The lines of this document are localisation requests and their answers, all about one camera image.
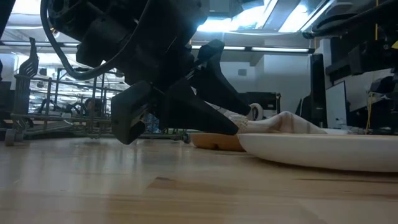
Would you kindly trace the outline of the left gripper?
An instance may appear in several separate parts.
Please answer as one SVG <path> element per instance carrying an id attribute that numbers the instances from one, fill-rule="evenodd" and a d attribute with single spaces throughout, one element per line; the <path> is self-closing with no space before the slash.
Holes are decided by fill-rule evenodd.
<path id="1" fill-rule="evenodd" d="M 128 85 L 145 81 L 161 90 L 170 86 L 159 104 L 160 124 L 235 135 L 238 127 L 208 104 L 241 115 L 251 110 L 221 71 L 224 43 L 212 40 L 201 46 L 194 64 L 187 47 L 208 17 L 208 0 L 120 1 L 118 17 L 132 34 L 118 69 Z M 189 81 L 182 78 L 192 65 L 190 83 L 197 96 Z"/>

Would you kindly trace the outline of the tan divided plate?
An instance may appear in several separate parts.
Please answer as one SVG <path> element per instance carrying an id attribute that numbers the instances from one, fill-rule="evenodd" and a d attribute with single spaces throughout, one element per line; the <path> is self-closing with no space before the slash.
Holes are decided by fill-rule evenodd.
<path id="1" fill-rule="evenodd" d="M 245 152 L 239 142 L 238 136 L 214 134 L 214 133 L 192 133 L 191 142 L 201 149 Z"/>

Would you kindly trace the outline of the pale pink plate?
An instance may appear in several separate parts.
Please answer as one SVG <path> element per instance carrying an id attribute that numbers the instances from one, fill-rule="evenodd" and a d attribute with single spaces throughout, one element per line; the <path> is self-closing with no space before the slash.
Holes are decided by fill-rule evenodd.
<path id="1" fill-rule="evenodd" d="M 248 153 L 304 167 L 398 173 L 398 136 L 355 134 L 239 134 Z"/>

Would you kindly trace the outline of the grey wire dish rack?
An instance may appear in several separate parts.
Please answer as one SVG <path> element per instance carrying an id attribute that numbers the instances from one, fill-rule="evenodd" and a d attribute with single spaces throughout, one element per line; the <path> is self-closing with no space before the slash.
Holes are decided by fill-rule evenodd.
<path id="1" fill-rule="evenodd" d="M 13 128 L 5 141 L 12 145 L 24 137 L 68 132 L 99 139 L 112 135 L 110 99 L 118 91 L 104 83 L 74 83 L 56 78 L 40 78 L 37 47 L 46 42 L 6 42 L 0 46 L 29 47 L 29 57 L 21 64 L 16 78 L 15 104 L 11 112 Z"/>

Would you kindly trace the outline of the grey floral mug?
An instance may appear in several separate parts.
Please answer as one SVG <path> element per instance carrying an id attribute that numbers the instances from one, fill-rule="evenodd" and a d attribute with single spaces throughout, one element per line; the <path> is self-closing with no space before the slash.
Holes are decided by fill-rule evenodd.
<path id="1" fill-rule="evenodd" d="M 247 115 L 248 120 L 260 121 L 264 119 L 264 109 L 259 103 L 252 103 L 250 107 L 250 113 Z"/>

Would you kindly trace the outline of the black cabinet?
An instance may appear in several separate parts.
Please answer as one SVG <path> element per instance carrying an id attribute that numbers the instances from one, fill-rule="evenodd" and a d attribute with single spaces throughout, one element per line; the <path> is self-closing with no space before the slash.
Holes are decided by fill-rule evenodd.
<path id="1" fill-rule="evenodd" d="M 264 119 L 280 113 L 280 93 L 246 92 L 238 95 L 249 106 L 252 103 L 259 103 L 264 109 Z"/>

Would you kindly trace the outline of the cream dish towel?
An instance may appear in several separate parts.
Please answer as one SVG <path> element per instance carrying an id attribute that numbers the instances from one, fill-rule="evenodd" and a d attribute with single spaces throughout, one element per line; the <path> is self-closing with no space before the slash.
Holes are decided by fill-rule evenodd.
<path id="1" fill-rule="evenodd" d="M 288 111 L 260 121 L 245 121 L 240 131 L 242 133 L 349 134 L 347 130 L 320 128 Z"/>

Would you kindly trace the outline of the long ceiling light strip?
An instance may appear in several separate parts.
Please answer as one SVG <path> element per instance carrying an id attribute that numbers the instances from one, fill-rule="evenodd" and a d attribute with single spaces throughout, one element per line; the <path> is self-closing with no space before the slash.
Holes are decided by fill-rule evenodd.
<path id="1" fill-rule="evenodd" d="M 78 43 L 68 43 L 68 42 L 58 42 L 61 48 L 75 48 Z M 0 45 L 12 46 L 12 47 L 28 47 L 30 42 L 26 41 L 5 41 L 0 40 Z M 52 47 L 49 42 L 36 42 L 38 47 Z M 198 50 L 201 45 L 192 45 L 192 49 Z M 303 48 L 287 48 L 287 47 L 241 47 L 241 46 L 225 46 L 224 50 L 232 51 L 245 51 L 245 52 L 277 52 L 277 53 L 298 53 L 306 54 L 312 53 L 313 49 L 303 49 Z"/>

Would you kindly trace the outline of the black upright pillar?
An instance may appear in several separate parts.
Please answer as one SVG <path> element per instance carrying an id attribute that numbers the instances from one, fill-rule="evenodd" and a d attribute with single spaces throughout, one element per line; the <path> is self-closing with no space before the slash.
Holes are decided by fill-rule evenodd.
<path id="1" fill-rule="evenodd" d="M 325 69 L 322 54 L 310 56 L 311 122 L 320 128 L 327 127 Z"/>

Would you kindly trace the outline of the white whiteboard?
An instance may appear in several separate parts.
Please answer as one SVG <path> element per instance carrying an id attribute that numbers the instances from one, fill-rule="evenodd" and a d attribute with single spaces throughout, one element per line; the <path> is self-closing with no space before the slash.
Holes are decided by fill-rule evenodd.
<path id="1" fill-rule="evenodd" d="M 328 128 L 342 129 L 347 122 L 345 81 L 326 89 L 325 96 Z"/>

